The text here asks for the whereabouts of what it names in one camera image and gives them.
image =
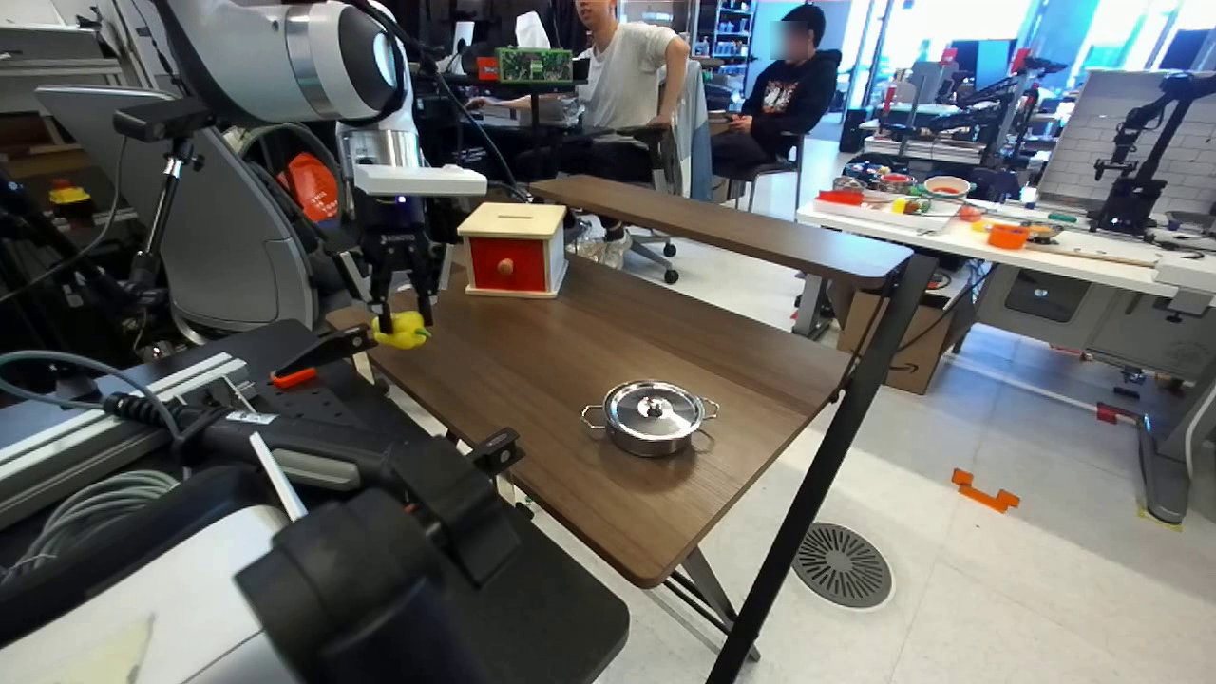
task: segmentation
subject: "wire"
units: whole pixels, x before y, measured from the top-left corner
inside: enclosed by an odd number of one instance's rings
[[[1196,401],[1196,411],[1189,415],[1186,433],[1181,433],[1181,458],[1186,458],[1189,476],[1191,476],[1196,430],[1201,430],[1203,415],[1210,411],[1210,401],[1216,401],[1216,381],[1210,381],[1203,401]]]
[[[23,287],[3,293],[3,296],[0,296],[0,309],[3,309],[7,300],[27,296],[29,287],[61,278],[64,268],[73,268],[74,262],[84,262],[92,250],[99,250],[99,247],[111,239],[111,231],[113,231],[113,223],[117,223],[117,204],[120,204],[124,143],[129,143],[129,136],[120,136],[120,147],[117,147],[113,195],[111,195],[111,209],[105,209],[101,231],[99,231],[94,239],[87,239],[73,257],[61,257],[56,264],[49,264],[41,278],[27,280]]]
[[[117,472],[101,483],[92,483],[74,495],[69,495],[53,513],[41,520],[41,533],[29,539],[29,546],[12,563],[0,565],[0,585],[15,580],[18,575],[41,571],[53,563],[69,543],[87,539],[92,533],[113,524],[117,515],[169,495],[179,477],[140,466],[140,472]]]
[[[848,357],[848,363],[843,363],[843,371],[838,371],[835,392],[859,371],[862,350],[868,350],[868,333],[873,333],[881,310],[885,310],[885,309],[873,305],[873,310],[868,310],[868,318],[865,318],[865,325],[862,325],[862,338],[849,344],[849,357]]]
[[[968,280],[963,287],[979,293],[989,285],[992,268],[977,280]],[[895,354],[919,344],[932,329],[939,329],[944,318],[953,318],[953,309],[942,309],[922,329],[914,329],[913,338],[900,343]]]
[[[173,415],[150,396],[146,385],[124,377],[120,367],[113,367],[105,362],[94,362],[94,357],[84,357],[84,354],[69,354],[69,350],[12,350],[12,354],[0,354],[0,367],[3,363],[36,363],[36,362],[41,363],[74,363],[74,367],[87,367],[87,371],[99,371],[99,377],[117,377],[120,385],[140,392],[140,399],[159,415],[164,430],[169,433],[169,447],[179,451],[183,430],[179,430]],[[61,399],[49,399],[41,392],[15,388],[7,381],[0,381],[0,392],[15,396],[15,399],[34,399],[34,401],[61,401]]]
[[[504,187],[509,187],[520,202],[530,202],[530,195],[523,188],[523,183],[517,178],[517,169],[504,164],[504,155],[501,155],[496,140],[491,136],[491,130],[463,109],[463,101],[460,101],[460,96],[452,90],[452,82],[448,82],[439,72],[431,74],[431,82],[435,82],[439,96],[452,101],[454,119],[468,121],[468,126],[482,136],[482,143],[491,147],[495,164],[496,164],[501,174],[504,174]]]

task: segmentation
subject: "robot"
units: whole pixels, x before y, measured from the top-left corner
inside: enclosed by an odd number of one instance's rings
[[[167,121],[135,121],[124,133],[189,133],[189,126],[287,126],[334,121],[343,226],[360,257],[336,257],[349,287],[371,305],[379,343],[403,343],[388,309],[395,272],[416,293],[428,323],[431,247],[420,231],[420,196],[482,196],[485,178],[468,167],[426,167],[416,155],[407,35],[369,0],[268,3],[268,0],[150,0],[184,105]],[[135,285],[150,280],[150,220],[135,253]]]
[[[1152,226],[1152,204],[1162,196],[1167,183],[1153,178],[1176,126],[1186,121],[1186,109],[1196,101],[1196,97],[1208,97],[1216,96],[1216,74],[1167,74],[1160,82],[1160,97],[1136,105],[1125,114],[1125,121],[1117,126],[1112,133],[1112,155],[1108,159],[1096,159],[1095,164],[1095,178],[1103,178],[1104,169],[1117,169],[1103,209],[1095,209],[1095,226],[1104,226],[1104,231],[1146,231]],[[1131,164],[1131,147],[1138,140],[1138,133],[1146,126],[1162,126],[1146,159],[1144,164]]]

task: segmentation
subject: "red box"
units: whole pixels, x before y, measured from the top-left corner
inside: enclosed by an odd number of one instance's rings
[[[555,296],[564,278],[561,204],[482,202],[463,223],[468,293]]]

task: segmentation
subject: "person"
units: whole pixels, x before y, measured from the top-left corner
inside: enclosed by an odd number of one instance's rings
[[[517,169],[536,178],[559,167],[564,174],[645,183],[653,167],[650,143],[630,133],[671,126],[686,40],[669,26],[621,22],[615,0],[574,0],[574,12],[588,35],[588,74],[578,88],[583,126],[552,150],[555,159],[528,155],[517,159]]]
[[[758,164],[786,155],[835,96],[838,49],[815,49],[823,12],[802,3],[777,26],[782,55],[756,74],[740,114],[710,140],[714,174],[748,178]]]

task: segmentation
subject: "orange object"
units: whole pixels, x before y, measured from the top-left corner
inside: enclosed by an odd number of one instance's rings
[[[496,82],[496,55],[478,55],[474,67],[478,67],[478,82]]]
[[[960,466],[953,466],[949,483],[958,487],[958,495],[963,495],[963,499],[972,499],[972,501],[979,501],[979,506],[989,506],[989,508],[994,508],[994,513],[1011,513],[1011,508],[1017,508],[1017,501],[1020,501],[1020,499],[1011,495],[1011,489],[994,489],[994,495],[979,489],[979,487],[977,487],[977,476],[972,476],[972,472],[960,472]]]
[[[1028,239],[1025,223],[992,223],[989,242],[999,250],[1020,250]]]
[[[1108,421],[1108,425],[1117,425],[1117,406],[1108,406],[1108,401],[1096,401],[1096,406],[1095,406],[1095,416],[1096,416],[1096,421]]]
[[[312,223],[336,216],[336,178],[312,150],[292,155],[292,164],[277,174],[277,183],[295,195],[295,204]]]
[[[979,216],[982,216],[982,211],[979,211],[977,204],[968,204],[968,202],[958,204],[958,220],[968,220],[968,223],[972,223],[972,220],[979,220]]]
[[[316,367],[295,367],[295,371],[268,377],[268,388],[277,388],[277,392],[295,392],[295,388],[307,388],[307,385],[316,385],[316,381],[317,381]]]
[[[819,202],[828,204],[862,204],[862,188],[859,187],[830,187],[830,188],[819,188]]]

